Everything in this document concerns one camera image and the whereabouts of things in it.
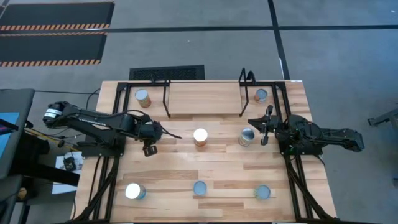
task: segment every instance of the wooden tabletop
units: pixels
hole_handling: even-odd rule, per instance
[[[103,82],[97,111],[112,112],[117,83]],[[312,120],[303,83],[286,81],[286,87],[292,113]],[[268,92],[267,101],[263,104],[256,103],[254,94],[258,88],[248,88],[250,101],[241,118],[238,115],[168,118],[162,104],[162,87],[145,88],[152,100],[149,108],[141,108],[134,94],[131,94],[128,109],[148,113],[169,132],[183,138],[163,135],[156,144],[158,154],[150,157],[144,157],[142,143],[127,138],[126,149],[119,164],[111,222],[293,221],[287,172],[274,135],[270,134],[268,145],[262,146],[261,135],[255,130],[256,137],[250,146],[242,147],[238,144],[241,130],[251,128],[248,119],[264,116],[266,107],[274,104],[271,88],[268,87],[263,88]],[[244,91],[241,91],[241,98],[244,104]],[[279,98],[281,110],[284,111],[281,92]],[[208,131],[205,147],[196,147],[193,143],[193,132],[197,128]],[[309,191],[327,213],[335,216],[323,164],[314,156],[302,156],[302,160]],[[76,214],[80,214],[87,206],[96,161],[96,157],[84,161],[76,193]],[[94,192],[98,186],[101,164],[102,161],[98,167]],[[193,184],[197,180],[207,184],[207,194],[203,197],[193,193]],[[132,182],[142,184],[147,189],[143,200],[129,200],[125,197],[124,190]],[[254,197],[254,189],[261,184],[271,189],[270,199],[257,200]],[[300,191],[297,192],[304,217],[303,198]],[[104,217],[107,198],[106,192],[100,217]]]

